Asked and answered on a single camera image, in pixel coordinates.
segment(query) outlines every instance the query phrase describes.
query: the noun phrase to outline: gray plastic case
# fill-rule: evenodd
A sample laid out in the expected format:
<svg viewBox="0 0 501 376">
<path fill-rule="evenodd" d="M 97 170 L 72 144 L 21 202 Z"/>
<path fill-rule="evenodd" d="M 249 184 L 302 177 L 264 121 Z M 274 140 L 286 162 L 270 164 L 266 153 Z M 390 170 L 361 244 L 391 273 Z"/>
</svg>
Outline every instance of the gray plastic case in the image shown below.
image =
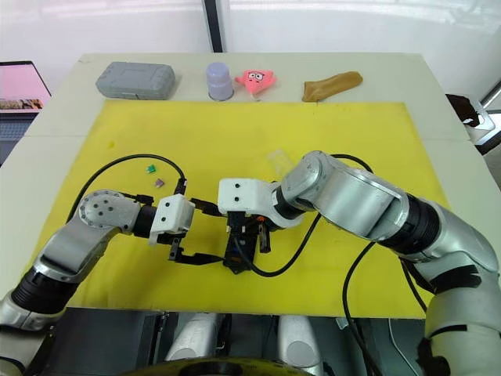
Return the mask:
<svg viewBox="0 0 501 376">
<path fill-rule="evenodd" d="M 114 61 L 101 73 L 96 87 L 109 98 L 167 99 L 174 82 L 169 65 Z"/>
</svg>

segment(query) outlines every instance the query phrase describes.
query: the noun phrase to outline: tan sock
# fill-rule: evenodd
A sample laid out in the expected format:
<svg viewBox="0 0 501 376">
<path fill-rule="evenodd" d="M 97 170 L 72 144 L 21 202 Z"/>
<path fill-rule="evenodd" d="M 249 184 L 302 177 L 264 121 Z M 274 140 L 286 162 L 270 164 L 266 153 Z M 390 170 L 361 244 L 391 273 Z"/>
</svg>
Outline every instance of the tan sock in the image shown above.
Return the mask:
<svg viewBox="0 0 501 376">
<path fill-rule="evenodd" d="M 322 81 L 305 82 L 305 94 L 303 102 L 316 102 L 358 86 L 363 78 L 359 72 L 345 72 L 336 74 Z"/>
</svg>

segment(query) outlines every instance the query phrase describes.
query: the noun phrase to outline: pink starfish toy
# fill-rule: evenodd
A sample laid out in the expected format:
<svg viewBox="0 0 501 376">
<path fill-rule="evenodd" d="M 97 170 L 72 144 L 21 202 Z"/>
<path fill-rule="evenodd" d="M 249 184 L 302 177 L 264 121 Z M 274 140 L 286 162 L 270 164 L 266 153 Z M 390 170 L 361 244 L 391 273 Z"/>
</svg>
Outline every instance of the pink starfish toy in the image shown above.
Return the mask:
<svg viewBox="0 0 501 376">
<path fill-rule="evenodd" d="M 245 70 L 242 77 L 235 77 L 235 81 L 244 85 L 245 89 L 254 95 L 273 85 L 276 82 L 276 77 L 272 70 L 250 69 Z"/>
</svg>

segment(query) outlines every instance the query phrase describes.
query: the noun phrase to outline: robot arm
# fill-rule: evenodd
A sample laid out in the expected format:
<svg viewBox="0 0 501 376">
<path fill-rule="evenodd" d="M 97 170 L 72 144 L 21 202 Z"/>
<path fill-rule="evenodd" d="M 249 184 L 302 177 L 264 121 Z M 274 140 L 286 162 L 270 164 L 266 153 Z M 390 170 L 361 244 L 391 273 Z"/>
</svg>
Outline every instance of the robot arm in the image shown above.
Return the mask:
<svg viewBox="0 0 501 376">
<path fill-rule="evenodd" d="M 390 248 L 418 284 L 435 294 L 419 347 L 427 374 L 499 374 L 498 261 L 477 230 L 440 205 L 319 151 L 306 154 L 280 184 L 267 184 L 222 180 L 220 210 L 265 215 L 281 228 L 296 226 L 306 211 L 318 211 L 335 226 Z M 257 190 L 249 186 L 266 192 L 256 198 Z"/>
<path fill-rule="evenodd" d="M 158 208 L 151 206 L 151 197 L 144 205 L 135 198 L 112 190 L 84 197 L 71 220 L 52 235 L 17 287 L 3 298 L 0 375 L 18 375 L 30 366 L 50 335 L 50 325 L 61 317 L 80 282 L 118 233 L 148 238 L 150 244 L 171 244 L 174 261 L 196 258 L 182 255 L 179 247 L 191 226 L 195 204 L 180 193 L 160 200 Z M 209 255 L 201 256 L 211 262 Z"/>
</svg>

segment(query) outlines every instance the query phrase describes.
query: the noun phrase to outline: laptop screen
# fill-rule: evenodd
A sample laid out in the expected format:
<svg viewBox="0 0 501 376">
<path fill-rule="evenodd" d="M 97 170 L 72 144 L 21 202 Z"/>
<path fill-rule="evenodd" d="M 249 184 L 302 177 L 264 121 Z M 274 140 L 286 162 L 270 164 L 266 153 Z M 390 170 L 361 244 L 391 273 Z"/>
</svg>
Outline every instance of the laptop screen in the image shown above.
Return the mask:
<svg viewBox="0 0 501 376">
<path fill-rule="evenodd" d="M 50 92 L 31 61 L 0 63 L 0 115 L 37 114 Z"/>
</svg>

